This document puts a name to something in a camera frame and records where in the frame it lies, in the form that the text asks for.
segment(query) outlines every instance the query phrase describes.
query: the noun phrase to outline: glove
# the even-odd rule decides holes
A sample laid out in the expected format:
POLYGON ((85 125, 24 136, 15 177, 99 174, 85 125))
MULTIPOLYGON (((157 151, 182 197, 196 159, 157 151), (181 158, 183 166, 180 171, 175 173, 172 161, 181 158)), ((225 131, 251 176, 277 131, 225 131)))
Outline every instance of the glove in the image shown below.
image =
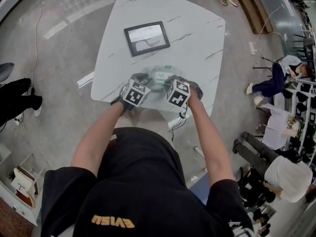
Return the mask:
POLYGON ((197 91, 197 97, 199 98, 199 100, 201 100, 201 98, 203 97, 203 91, 201 90, 200 86, 194 82, 194 81, 188 81, 182 77, 178 77, 178 76, 171 76, 169 77, 165 82, 164 82, 164 88, 165 90, 168 92, 170 86, 172 85, 174 80, 178 80, 181 82, 187 82, 190 86, 192 86, 196 91, 197 91))
POLYGON ((127 102, 124 101, 123 98, 122 98, 122 95, 123 95, 123 93, 124 93, 125 87, 126 87, 126 86, 123 86, 123 87, 122 87, 122 89, 121 89, 120 92, 119 92, 119 96, 116 97, 116 98, 111 102, 111 105, 115 104, 116 102, 121 102, 121 103, 123 104, 124 109, 123 109, 123 112, 122 112, 121 116, 126 112, 126 110, 132 111, 133 108, 134 108, 133 105, 131 105, 130 103, 127 103, 127 102))

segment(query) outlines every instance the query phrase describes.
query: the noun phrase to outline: white box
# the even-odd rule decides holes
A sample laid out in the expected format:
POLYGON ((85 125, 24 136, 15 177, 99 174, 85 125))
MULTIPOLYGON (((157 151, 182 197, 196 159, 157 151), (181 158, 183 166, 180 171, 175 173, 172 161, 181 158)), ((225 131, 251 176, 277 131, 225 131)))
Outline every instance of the white box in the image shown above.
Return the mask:
POLYGON ((174 80, 167 92, 166 100, 178 107, 185 107, 190 95, 190 85, 187 82, 174 80))
POLYGON ((150 91, 151 89, 130 79, 125 86, 123 100, 138 107, 146 99, 150 91))

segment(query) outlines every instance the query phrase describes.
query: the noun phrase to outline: picture frame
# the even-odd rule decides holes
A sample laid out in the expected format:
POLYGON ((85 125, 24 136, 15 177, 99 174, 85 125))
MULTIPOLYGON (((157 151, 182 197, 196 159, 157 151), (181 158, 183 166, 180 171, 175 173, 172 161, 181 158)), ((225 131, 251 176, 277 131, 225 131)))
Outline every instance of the picture frame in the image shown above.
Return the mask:
POLYGON ((170 47, 162 21, 124 29, 132 56, 170 47))

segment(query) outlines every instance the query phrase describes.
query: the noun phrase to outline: white desk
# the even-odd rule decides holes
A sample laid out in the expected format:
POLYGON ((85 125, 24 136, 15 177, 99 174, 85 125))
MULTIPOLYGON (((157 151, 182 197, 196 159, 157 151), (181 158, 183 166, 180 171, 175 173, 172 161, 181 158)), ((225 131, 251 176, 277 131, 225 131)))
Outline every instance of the white desk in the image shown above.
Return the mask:
MULTIPOLYGON (((172 65, 197 82, 204 106, 211 113, 221 69, 225 21, 186 0, 117 0, 108 20, 94 72, 91 97, 111 102, 134 73, 145 67, 172 65), (124 29, 162 21, 170 47, 132 57, 124 29)), ((144 108, 178 112, 157 93, 144 108)))

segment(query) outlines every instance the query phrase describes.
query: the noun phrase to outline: concrete floor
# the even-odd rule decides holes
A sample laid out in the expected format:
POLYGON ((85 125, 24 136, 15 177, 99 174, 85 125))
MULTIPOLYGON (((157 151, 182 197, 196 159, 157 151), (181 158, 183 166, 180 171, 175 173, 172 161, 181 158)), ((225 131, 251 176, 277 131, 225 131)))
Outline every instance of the concrete floor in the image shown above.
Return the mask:
MULTIPOLYGON (((255 125, 265 120, 255 110, 253 96, 245 96, 250 81, 266 79, 270 72, 255 71, 264 65, 258 55, 252 57, 249 42, 256 39, 241 7, 222 6, 219 0, 188 0, 226 21, 226 37, 216 101, 211 118, 231 152, 233 140, 244 130, 254 132, 255 125)), ((39 118, 26 110, 25 127, 37 148, 69 166, 76 146, 92 123, 109 104, 93 101, 91 84, 78 89, 77 81, 94 71, 103 32, 115 0, 23 0, 0 26, 0 63, 13 62, 15 69, 7 81, 32 78, 36 60, 36 25, 38 24, 38 62, 34 72, 36 93, 44 97, 39 118)), ((259 38, 267 58, 283 55, 278 36, 259 38)), ((40 154, 32 147, 22 125, 16 129, 11 121, 0 135, 0 141, 19 163, 33 152, 38 161, 48 161, 50 168, 60 167, 55 159, 40 154)), ((193 151, 198 146, 194 121, 190 118, 175 132, 174 144, 179 152, 185 178, 203 174, 203 159, 193 151)), ((245 164, 232 155, 233 168, 245 164)))

